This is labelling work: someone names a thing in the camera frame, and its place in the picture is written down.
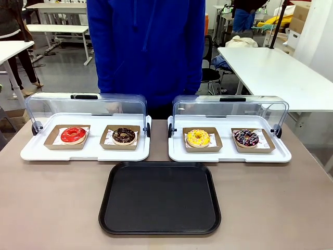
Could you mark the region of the person's right hand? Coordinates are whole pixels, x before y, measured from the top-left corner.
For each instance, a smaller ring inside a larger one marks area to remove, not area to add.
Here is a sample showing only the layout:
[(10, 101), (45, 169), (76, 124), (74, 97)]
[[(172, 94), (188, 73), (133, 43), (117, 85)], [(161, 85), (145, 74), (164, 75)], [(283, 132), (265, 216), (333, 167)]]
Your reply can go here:
[(119, 102), (108, 103), (106, 109), (111, 114), (121, 114), (122, 113), (122, 104)]

